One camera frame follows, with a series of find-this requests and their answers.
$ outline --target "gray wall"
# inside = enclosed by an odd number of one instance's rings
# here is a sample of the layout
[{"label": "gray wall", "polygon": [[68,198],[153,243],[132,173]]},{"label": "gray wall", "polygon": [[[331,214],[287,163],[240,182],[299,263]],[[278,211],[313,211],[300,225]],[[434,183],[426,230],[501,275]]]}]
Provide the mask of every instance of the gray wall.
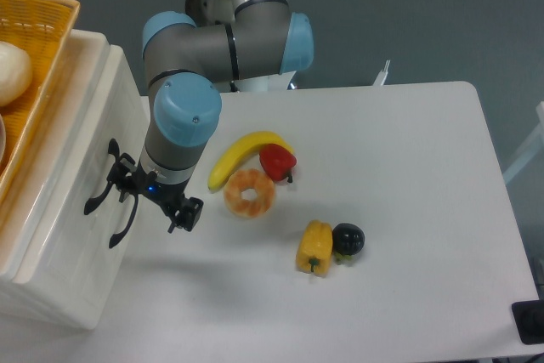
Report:
[{"label": "gray wall", "polygon": [[[153,14],[183,11],[184,0],[79,0],[77,28],[122,46],[144,92],[140,33]],[[537,124],[544,100],[542,0],[290,0],[306,13],[315,61],[301,88],[369,85],[391,59],[388,83],[471,82],[504,166]],[[529,253],[544,243],[544,157],[509,189]]]}]

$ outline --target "yellow bell pepper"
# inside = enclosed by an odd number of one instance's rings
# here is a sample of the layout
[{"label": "yellow bell pepper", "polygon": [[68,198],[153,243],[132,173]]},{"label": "yellow bell pepper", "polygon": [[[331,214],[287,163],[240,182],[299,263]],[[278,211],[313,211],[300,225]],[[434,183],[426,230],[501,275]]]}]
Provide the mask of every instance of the yellow bell pepper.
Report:
[{"label": "yellow bell pepper", "polygon": [[297,267],[304,272],[326,275],[331,265],[332,228],[319,220],[309,222],[297,250]]}]

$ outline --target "blue joint cap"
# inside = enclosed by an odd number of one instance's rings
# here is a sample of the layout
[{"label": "blue joint cap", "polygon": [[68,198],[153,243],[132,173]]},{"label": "blue joint cap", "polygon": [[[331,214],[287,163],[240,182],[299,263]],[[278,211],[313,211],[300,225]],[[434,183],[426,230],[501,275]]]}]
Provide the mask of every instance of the blue joint cap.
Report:
[{"label": "blue joint cap", "polygon": [[151,40],[151,38],[161,31],[172,25],[191,25],[196,27],[196,23],[187,14],[176,12],[162,12],[154,15],[144,26],[144,32],[142,34],[142,54],[145,51],[145,46]]},{"label": "blue joint cap", "polygon": [[302,13],[291,15],[286,49],[283,52],[280,74],[306,70],[314,61],[314,34],[308,16]]},{"label": "blue joint cap", "polygon": [[212,137],[221,106],[221,96],[211,82],[193,72],[181,72],[159,88],[153,114],[157,127],[170,142],[190,148]]}]

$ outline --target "orange donut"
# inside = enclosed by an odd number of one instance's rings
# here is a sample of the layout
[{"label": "orange donut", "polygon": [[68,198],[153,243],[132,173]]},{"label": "orange donut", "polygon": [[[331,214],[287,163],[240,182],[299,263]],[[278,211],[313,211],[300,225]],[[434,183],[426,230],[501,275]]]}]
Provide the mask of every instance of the orange donut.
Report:
[{"label": "orange donut", "polygon": [[[254,189],[257,197],[247,200],[242,191]],[[275,185],[271,178],[257,169],[234,172],[223,189],[224,203],[237,216],[255,218],[265,214],[275,199]]]}]

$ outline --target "wicker basket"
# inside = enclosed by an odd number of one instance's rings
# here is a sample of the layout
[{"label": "wicker basket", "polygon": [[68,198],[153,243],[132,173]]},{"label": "wicker basket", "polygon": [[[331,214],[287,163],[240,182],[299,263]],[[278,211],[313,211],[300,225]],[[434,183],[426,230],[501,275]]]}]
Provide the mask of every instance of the wicker basket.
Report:
[{"label": "wicker basket", "polygon": [[0,108],[6,126],[6,151],[0,162],[0,203],[17,173],[48,101],[55,68],[79,13],[75,0],[0,0],[0,41],[31,57],[32,83]]}]

